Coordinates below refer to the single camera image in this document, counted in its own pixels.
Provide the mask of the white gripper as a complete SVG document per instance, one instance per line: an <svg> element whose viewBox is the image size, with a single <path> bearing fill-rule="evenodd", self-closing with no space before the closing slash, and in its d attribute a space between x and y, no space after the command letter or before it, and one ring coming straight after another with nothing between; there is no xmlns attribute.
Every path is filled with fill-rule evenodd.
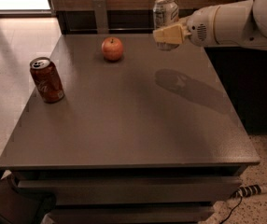
<svg viewBox="0 0 267 224"><path fill-rule="evenodd" d="M157 43L180 45L189 36L190 41L200 47L212 47L217 44L214 32L214 21L218 7L203 7L192 15L180 18L172 25L153 31Z"/></svg>

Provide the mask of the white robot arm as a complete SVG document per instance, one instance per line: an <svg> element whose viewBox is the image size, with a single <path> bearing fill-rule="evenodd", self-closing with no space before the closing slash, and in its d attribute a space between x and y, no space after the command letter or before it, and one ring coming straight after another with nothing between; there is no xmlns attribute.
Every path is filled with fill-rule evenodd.
<svg viewBox="0 0 267 224"><path fill-rule="evenodd" d="M153 31L157 43L172 47L189 40L204 47L267 50L267 0L203 7Z"/></svg>

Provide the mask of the dark robot base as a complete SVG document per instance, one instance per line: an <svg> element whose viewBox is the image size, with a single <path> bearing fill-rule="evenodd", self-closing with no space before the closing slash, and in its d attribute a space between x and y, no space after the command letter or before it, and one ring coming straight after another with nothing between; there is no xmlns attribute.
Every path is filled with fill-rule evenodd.
<svg viewBox="0 0 267 224"><path fill-rule="evenodd" d="M13 175L0 180L0 224L40 224L55 204L50 192L19 189Z"/></svg>

